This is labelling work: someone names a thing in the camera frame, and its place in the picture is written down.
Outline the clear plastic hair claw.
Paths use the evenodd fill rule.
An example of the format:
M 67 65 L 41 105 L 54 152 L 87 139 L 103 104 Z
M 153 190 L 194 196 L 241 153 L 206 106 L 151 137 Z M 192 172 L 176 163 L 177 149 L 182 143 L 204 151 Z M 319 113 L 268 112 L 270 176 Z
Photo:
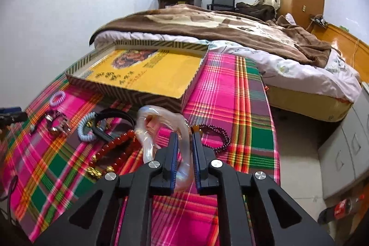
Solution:
M 182 192 L 190 187 L 194 178 L 188 122 L 183 115 L 159 106 L 143 106 L 138 110 L 134 133 L 142 146 L 144 163 L 154 160 L 157 151 L 164 147 L 160 143 L 162 130 L 178 134 L 181 161 L 176 172 L 175 192 Z

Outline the black wristband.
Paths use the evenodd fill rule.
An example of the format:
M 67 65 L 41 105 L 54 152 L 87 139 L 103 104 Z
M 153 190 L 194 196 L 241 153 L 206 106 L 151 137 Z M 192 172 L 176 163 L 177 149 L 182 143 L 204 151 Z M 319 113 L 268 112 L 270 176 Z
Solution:
M 119 109 L 109 107 L 100 112 L 95 112 L 94 121 L 92 123 L 92 133 L 94 133 L 98 139 L 106 143 L 112 142 L 114 138 L 110 136 L 110 134 L 105 133 L 105 130 L 101 129 L 98 124 L 102 123 L 102 121 L 107 121 L 108 119 L 121 119 L 123 121 L 127 121 L 131 129 L 134 129 L 136 125 L 134 118 L 132 118 L 130 114 Z

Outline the plaid pink tablecloth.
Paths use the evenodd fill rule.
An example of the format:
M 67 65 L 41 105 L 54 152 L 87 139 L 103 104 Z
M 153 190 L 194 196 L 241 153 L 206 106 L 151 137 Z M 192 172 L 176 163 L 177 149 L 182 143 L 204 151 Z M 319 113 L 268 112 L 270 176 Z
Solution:
M 275 126 L 255 61 L 209 52 L 180 113 L 165 105 L 108 99 L 59 76 L 26 110 L 1 144 L 1 185 L 8 211 L 27 243 L 38 245 L 83 196 L 103 199 L 99 184 L 128 183 L 113 211 L 110 245 L 147 208 L 144 244 L 219 245 L 220 210 L 210 191 L 213 171 L 263 171 L 280 178 Z

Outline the striped cardboard tray box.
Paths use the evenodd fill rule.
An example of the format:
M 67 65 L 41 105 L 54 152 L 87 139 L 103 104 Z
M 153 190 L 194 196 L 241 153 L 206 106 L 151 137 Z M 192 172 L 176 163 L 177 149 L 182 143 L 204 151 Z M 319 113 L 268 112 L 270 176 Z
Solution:
M 65 74 L 72 85 L 180 113 L 207 59 L 206 44 L 122 39 L 85 55 Z

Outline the grey drawer cabinet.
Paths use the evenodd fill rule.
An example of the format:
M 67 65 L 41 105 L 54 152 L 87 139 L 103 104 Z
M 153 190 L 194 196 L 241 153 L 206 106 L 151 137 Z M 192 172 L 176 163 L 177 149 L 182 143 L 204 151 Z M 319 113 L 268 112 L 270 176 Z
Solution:
M 318 149 L 323 198 L 341 195 L 368 177 L 368 84 L 340 125 Z

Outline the bed with white sheet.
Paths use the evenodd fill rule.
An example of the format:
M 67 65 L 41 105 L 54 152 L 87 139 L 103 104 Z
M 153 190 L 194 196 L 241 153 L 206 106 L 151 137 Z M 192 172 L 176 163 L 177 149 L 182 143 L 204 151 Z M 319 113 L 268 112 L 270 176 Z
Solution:
M 106 31 L 92 44 L 96 49 L 118 40 L 178 41 L 206 44 L 211 52 L 251 59 L 268 87 L 269 103 L 320 121 L 341 121 L 361 93 L 360 76 L 339 50 L 332 50 L 324 68 L 300 64 L 263 50 L 227 40 L 209 41 L 188 36 Z

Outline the red cola bottle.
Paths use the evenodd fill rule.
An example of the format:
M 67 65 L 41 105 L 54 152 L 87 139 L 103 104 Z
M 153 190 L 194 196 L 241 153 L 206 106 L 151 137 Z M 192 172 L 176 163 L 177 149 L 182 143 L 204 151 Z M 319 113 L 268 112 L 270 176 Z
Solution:
M 325 225 L 332 221 L 340 220 L 357 213 L 360 210 L 364 199 L 365 196 L 361 194 L 357 197 L 346 198 L 338 204 L 324 209 L 318 216 L 318 224 Z

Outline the brown blanket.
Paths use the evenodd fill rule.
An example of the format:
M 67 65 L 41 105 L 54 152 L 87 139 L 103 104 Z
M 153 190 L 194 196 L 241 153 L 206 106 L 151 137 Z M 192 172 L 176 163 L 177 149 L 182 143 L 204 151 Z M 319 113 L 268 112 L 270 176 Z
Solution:
M 187 4 L 136 12 L 112 20 L 92 34 L 90 43 L 106 31 L 227 40 L 320 68 L 327 65 L 332 50 L 330 43 L 320 41 L 304 28 L 290 24 L 283 16 L 276 22 L 263 22 L 244 14 L 210 11 Z

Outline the black office chair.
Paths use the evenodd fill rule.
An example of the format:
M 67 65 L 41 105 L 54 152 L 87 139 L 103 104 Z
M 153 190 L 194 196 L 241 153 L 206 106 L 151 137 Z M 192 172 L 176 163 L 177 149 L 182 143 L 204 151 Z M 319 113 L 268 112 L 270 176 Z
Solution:
M 207 9 L 233 12 L 235 10 L 235 0 L 211 0 L 211 3 L 207 5 Z

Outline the wooden headboard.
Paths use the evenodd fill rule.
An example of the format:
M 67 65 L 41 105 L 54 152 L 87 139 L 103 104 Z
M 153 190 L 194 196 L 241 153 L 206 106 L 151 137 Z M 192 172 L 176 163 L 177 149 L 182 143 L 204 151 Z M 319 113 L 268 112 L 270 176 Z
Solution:
M 368 44 L 333 24 L 326 27 L 315 24 L 312 34 L 319 40 L 331 42 L 342 53 L 345 62 L 359 73 L 361 82 L 368 83 Z

